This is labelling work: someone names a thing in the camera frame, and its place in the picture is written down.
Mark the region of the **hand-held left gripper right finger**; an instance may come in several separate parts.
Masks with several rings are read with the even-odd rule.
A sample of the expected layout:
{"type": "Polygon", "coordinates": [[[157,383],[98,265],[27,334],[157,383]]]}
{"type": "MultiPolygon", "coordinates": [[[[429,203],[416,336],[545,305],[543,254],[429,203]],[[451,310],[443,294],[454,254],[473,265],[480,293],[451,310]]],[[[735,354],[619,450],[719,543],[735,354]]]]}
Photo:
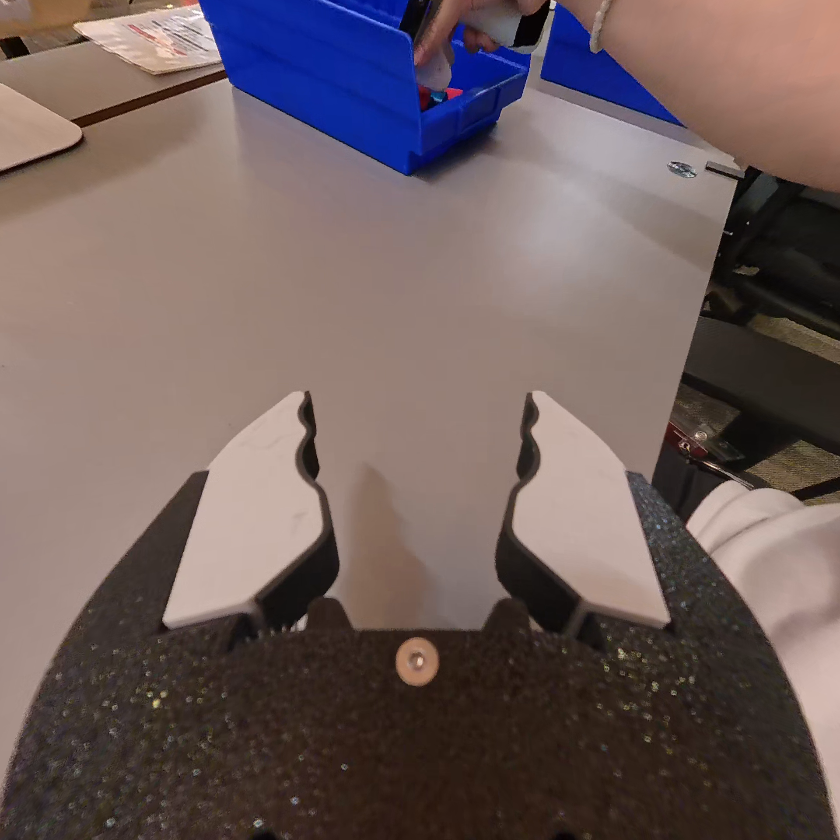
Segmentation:
{"type": "Polygon", "coordinates": [[[625,466],[546,392],[529,392],[497,578],[543,631],[593,638],[609,618],[670,624],[625,466]]]}

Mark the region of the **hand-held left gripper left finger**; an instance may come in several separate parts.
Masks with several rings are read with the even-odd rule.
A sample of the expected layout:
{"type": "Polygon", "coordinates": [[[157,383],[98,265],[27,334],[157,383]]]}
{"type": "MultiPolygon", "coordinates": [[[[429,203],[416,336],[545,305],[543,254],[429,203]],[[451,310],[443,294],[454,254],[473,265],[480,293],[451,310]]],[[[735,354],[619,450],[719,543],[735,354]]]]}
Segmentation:
{"type": "Polygon", "coordinates": [[[290,631],[327,594],[340,559],[316,435],[311,394],[292,392],[213,459],[164,609],[167,630],[246,616],[290,631]]]}

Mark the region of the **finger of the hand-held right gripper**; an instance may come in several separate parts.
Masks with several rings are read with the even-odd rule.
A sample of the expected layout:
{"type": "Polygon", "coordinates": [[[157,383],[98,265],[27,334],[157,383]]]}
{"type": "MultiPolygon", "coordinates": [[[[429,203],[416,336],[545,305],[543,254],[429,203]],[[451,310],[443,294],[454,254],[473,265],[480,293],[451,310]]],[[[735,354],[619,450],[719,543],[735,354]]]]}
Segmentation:
{"type": "Polygon", "coordinates": [[[434,52],[424,64],[416,67],[418,86],[429,90],[445,90],[452,79],[454,58],[446,51],[434,52]]]}

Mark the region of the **blue plastic bin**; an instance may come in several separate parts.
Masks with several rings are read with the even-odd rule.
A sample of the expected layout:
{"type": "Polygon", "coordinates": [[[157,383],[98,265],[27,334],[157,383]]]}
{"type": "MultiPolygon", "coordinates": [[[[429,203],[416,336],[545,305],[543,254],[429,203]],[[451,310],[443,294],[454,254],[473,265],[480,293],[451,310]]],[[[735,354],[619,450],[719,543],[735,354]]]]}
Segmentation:
{"type": "Polygon", "coordinates": [[[406,1],[202,1],[227,77],[248,95],[410,175],[495,124],[530,58],[453,43],[449,86],[421,109],[406,1]]]}
{"type": "Polygon", "coordinates": [[[542,58],[541,79],[674,125],[670,113],[606,51],[590,51],[590,35],[557,4],[542,58]]]}

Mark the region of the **person's right forearm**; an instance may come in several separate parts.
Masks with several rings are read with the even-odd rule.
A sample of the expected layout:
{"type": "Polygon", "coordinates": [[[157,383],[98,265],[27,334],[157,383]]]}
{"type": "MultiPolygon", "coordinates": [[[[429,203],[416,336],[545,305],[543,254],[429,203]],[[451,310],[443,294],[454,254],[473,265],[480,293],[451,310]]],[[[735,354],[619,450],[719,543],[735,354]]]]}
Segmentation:
{"type": "Polygon", "coordinates": [[[838,1],[561,3],[688,129],[737,162],[839,190],[838,1]]]}

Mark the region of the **person's right hand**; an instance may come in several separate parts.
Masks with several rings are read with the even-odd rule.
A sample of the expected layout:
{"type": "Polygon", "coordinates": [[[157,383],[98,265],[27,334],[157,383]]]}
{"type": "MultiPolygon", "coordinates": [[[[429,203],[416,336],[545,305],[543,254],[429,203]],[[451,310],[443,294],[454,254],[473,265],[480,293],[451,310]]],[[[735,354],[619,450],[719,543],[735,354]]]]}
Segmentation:
{"type": "MultiPolygon", "coordinates": [[[[496,1],[443,1],[437,7],[431,23],[424,30],[414,48],[414,65],[420,67],[425,64],[434,52],[449,42],[452,34],[462,19],[484,7],[497,5],[496,1]]],[[[470,53],[484,51],[492,53],[499,49],[498,42],[488,35],[467,27],[465,31],[465,48],[470,53]]]]}

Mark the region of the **red and silver clip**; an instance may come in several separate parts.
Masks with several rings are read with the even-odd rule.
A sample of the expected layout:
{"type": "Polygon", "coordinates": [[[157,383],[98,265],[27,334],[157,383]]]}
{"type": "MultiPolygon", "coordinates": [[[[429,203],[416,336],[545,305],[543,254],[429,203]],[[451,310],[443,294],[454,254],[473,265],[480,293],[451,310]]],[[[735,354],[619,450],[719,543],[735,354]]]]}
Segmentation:
{"type": "Polygon", "coordinates": [[[679,416],[677,419],[670,419],[665,442],[685,457],[697,462],[724,466],[736,464],[744,459],[741,451],[708,424],[695,423],[691,418],[679,416]]]}

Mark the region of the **person's white shirt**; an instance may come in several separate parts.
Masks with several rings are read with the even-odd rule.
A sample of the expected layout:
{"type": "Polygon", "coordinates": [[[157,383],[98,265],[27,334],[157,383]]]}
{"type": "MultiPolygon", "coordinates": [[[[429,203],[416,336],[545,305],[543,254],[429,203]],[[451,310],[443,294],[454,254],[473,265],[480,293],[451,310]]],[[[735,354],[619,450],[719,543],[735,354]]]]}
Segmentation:
{"type": "Polygon", "coordinates": [[[806,506],[777,489],[727,480],[687,529],[772,643],[839,806],[839,505],[806,506]]]}

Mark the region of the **laminated paper sheet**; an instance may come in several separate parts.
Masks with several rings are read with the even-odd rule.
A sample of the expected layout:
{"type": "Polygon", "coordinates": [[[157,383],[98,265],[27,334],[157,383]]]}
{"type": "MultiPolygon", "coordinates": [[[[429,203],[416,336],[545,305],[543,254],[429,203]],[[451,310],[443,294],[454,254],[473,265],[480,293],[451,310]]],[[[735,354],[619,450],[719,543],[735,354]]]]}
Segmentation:
{"type": "Polygon", "coordinates": [[[222,63],[197,3],[79,22],[73,28],[94,45],[154,76],[222,63]]]}

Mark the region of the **white stand base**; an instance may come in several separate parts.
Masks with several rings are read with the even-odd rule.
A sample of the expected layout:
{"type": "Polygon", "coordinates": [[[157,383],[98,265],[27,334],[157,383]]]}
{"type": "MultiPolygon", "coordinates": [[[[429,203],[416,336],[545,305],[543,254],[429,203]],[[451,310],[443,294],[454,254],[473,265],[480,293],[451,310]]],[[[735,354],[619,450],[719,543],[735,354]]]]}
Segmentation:
{"type": "Polygon", "coordinates": [[[83,141],[75,123],[1,85],[1,173],[68,151],[83,141]]]}

